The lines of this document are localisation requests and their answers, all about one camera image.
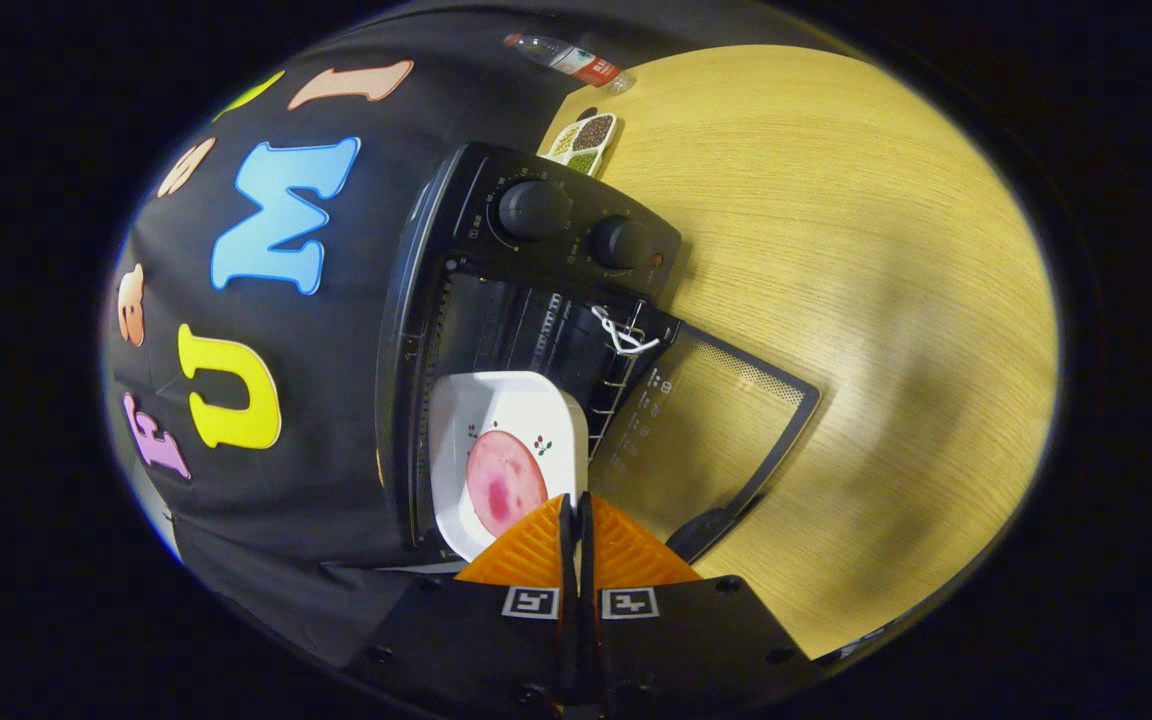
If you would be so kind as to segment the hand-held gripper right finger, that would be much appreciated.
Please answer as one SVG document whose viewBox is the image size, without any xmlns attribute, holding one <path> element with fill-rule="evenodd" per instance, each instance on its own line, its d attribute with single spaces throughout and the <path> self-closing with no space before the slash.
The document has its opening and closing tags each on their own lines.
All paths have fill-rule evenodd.
<svg viewBox="0 0 1152 720">
<path fill-rule="evenodd" d="M 758 717 L 818 679 L 746 579 L 704 579 L 626 511 L 581 497 L 581 717 Z"/>
</svg>

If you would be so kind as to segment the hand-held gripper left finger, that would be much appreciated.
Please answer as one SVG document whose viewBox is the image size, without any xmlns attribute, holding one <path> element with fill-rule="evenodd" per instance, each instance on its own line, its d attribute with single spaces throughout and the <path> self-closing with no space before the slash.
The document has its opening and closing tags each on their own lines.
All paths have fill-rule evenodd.
<svg viewBox="0 0 1152 720">
<path fill-rule="evenodd" d="M 433 717 L 561 717 L 579 676 L 571 497 L 535 518 L 550 521 L 541 548 L 558 583 L 415 579 L 353 655 L 348 679 Z"/>
</svg>

